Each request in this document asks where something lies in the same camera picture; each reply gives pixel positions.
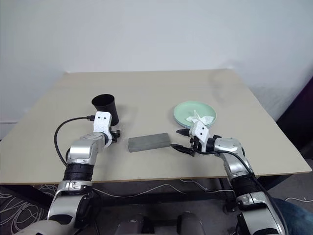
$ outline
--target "gray block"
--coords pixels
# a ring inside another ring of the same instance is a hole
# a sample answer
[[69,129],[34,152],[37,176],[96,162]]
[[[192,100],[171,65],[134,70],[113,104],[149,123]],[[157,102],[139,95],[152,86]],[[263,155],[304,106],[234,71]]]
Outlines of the gray block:
[[167,133],[133,137],[128,139],[128,150],[131,153],[155,148],[169,147],[170,145],[171,141]]

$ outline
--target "table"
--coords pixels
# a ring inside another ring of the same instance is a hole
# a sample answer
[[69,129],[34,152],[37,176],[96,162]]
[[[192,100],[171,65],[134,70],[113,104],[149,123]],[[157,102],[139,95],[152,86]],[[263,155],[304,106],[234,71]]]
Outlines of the table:
[[[256,97],[231,70],[66,73],[0,142],[2,184],[58,183],[65,167],[53,134],[66,119],[93,115],[93,97],[112,94],[121,130],[118,143],[97,157],[95,182],[225,177],[215,156],[191,157],[167,147],[128,152],[128,138],[168,132],[172,143],[189,146],[173,108],[187,100],[208,103],[217,112],[212,134],[240,140],[257,176],[310,172],[297,149]],[[92,122],[66,124],[58,135],[60,151],[92,132]]]

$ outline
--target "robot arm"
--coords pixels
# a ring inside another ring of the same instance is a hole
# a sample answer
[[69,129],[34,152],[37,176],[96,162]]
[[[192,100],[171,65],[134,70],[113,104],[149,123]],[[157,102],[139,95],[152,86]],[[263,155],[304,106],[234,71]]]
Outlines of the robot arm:
[[115,142],[120,132],[110,129],[111,114],[97,112],[93,133],[82,136],[70,147],[63,180],[51,203],[47,220],[41,220],[17,234],[68,235],[85,228],[91,219],[92,174],[97,154]]
[[174,149],[191,156],[195,153],[215,154],[223,160],[229,182],[236,193],[236,202],[243,211],[237,216],[238,235],[286,234],[277,211],[257,182],[238,140],[220,136],[211,138],[209,130],[201,121],[195,122],[188,133],[186,130],[177,132],[191,137],[191,147],[173,144]]

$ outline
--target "white tissue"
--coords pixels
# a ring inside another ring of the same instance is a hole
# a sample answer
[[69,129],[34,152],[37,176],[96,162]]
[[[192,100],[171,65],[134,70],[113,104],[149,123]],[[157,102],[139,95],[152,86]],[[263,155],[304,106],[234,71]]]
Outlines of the white tissue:
[[194,110],[194,115],[186,118],[187,121],[195,123],[196,121],[201,121],[204,125],[208,125],[213,122],[213,117],[203,116],[200,117],[196,110]]

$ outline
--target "green plate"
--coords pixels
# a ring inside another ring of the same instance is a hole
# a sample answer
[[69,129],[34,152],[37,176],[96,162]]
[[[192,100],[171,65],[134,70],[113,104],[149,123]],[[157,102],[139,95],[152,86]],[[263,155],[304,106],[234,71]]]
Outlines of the green plate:
[[178,104],[174,108],[174,118],[179,125],[183,126],[184,128],[190,129],[192,122],[188,122],[186,118],[193,116],[194,110],[197,111],[200,117],[212,116],[213,121],[206,127],[210,127],[213,125],[216,120],[215,110],[210,105],[199,101],[186,101]]

